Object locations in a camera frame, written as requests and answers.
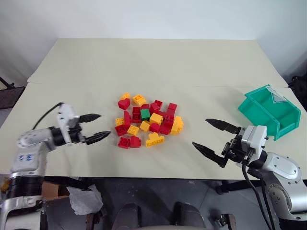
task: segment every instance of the white wall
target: white wall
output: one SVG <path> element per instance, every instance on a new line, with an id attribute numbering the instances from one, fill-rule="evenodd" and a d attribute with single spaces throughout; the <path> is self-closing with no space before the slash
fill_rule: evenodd
<path id="1" fill-rule="evenodd" d="M 0 0 L 0 76 L 17 84 L 57 37 L 257 39 L 284 77 L 307 61 L 307 0 Z"/>

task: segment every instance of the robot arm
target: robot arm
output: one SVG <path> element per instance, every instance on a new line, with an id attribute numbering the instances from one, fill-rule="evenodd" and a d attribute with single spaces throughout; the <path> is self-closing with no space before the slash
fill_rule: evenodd
<path id="1" fill-rule="evenodd" d="M 207 119 L 211 125 L 236 134 L 227 142 L 220 157 L 213 150 L 193 142 L 205 157 L 222 168 L 230 159 L 257 171 L 267 185 L 269 197 L 283 230 L 307 229 L 307 187 L 300 167 L 289 157 L 265 152 L 266 126 L 240 128 L 225 121 Z"/>
<path id="2" fill-rule="evenodd" d="M 46 223 L 42 207 L 42 183 L 47 153 L 57 146 L 79 142 L 90 145 L 107 137 L 110 131 L 99 132 L 91 137 L 81 133 L 80 123 L 98 117 L 100 115 L 97 114 L 78 116 L 72 106 L 62 103 L 57 115 L 59 127 L 31 130 L 18 138 L 7 199 L 1 209 L 0 230 L 41 229 L 40 225 Z"/>

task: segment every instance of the teal storage bin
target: teal storage bin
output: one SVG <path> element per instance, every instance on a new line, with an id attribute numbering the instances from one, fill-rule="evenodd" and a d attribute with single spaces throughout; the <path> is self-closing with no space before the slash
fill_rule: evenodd
<path id="1" fill-rule="evenodd" d="M 301 111 L 270 85 L 246 93 L 239 110 L 254 125 L 266 126 L 274 140 L 299 126 Z"/>

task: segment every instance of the black cable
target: black cable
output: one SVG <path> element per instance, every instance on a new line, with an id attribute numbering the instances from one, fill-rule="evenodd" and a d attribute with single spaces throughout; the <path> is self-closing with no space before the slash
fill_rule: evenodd
<path id="1" fill-rule="evenodd" d="M 264 187 L 265 186 L 264 180 L 262 178 L 260 178 L 260 181 L 261 181 L 261 190 L 262 190 L 262 195 L 263 195 L 265 207 L 267 208 L 267 211 L 268 211 L 268 214 L 269 214 L 272 229 L 275 230 L 275 225 L 274 225 L 271 209 L 270 209 L 270 206 L 269 206 L 268 198 L 267 198 L 265 187 Z"/>
<path id="2" fill-rule="evenodd" d="M 252 190 L 254 191 L 254 193 L 255 193 L 255 196 L 256 196 L 256 198 L 257 198 L 257 201 L 258 201 L 259 208 L 260 208 L 260 210 L 261 210 L 262 216 L 263 216 L 263 218 L 264 218 L 264 220 L 265 220 L 265 222 L 266 222 L 266 224 L 267 224 L 269 230 L 272 230 L 272 228 L 270 227 L 270 223 L 268 222 L 268 219 L 267 219 L 266 216 L 265 216 L 264 209 L 263 209 L 263 206 L 262 206 L 262 202 L 261 202 L 261 200 L 260 200 L 260 195 L 259 195 L 257 189 L 255 188 L 255 186 L 251 183 L 251 181 L 250 181 L 249 178 L 248 178 L 248 174 L 247 174 L 247 172 L 246 172 L 246 165 L 245 165 L 245 164 L 242 165 L 242 173 L 243 173 L 243 176 L 244 176 L 246 182 L 248 183 L 248 185 L 251 187 L 251 189 L 252 189 Z"/>
<path id="3" fill-rule="evenodd" d="M 49 109 L 47 112 L 45 112 L 44 115 L 42 115 L 42 117 L 37 121 L 37 123 L 33 126 L 32 130 L 36 128 L 36 126 L 39 124 L 39 122 L 41 122 L 41 120 L 44 119 L 45 116 L 47 116 L 47 114 L 49 114 L 52 110 L 54 110 L 55 108 L 57 108 L 58 106 L 64 104 L 63 102 L 59 102 L 57 103 L 55 106 L 53 106 L 51 109 Z"/>

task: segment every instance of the pile of toy blocks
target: pile of toy blocks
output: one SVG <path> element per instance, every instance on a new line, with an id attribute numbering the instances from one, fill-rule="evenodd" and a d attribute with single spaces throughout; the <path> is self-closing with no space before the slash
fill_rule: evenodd
<path id="1" fill-rule="evenodd" d="M 118 146 L 121 148 L 139 148 L 141 139 L 137 137 L 139 129 L 144 132 L 152 132 L 145 141 L 145 146 L 150 147 L 164 142 L 165 137 L 160 134 L 177 135 L 183 128 L 183 121 L 180 116 L 175 116 L 176 104 L 170 103 L 167 111 L 161 111 L 162 102 L 155 100 L 151 104 L 138 94 L 132 98 L 137 105 L 132 108 L 132 114 L 126 111 L 130 106 L 130 94 L 127 92 L 120 97 L 119 108 L 124 110 L 123 117 L 115 120 L 115 130 L 118 136 L 131 135 L 130 138 L 120 137 Z"/>

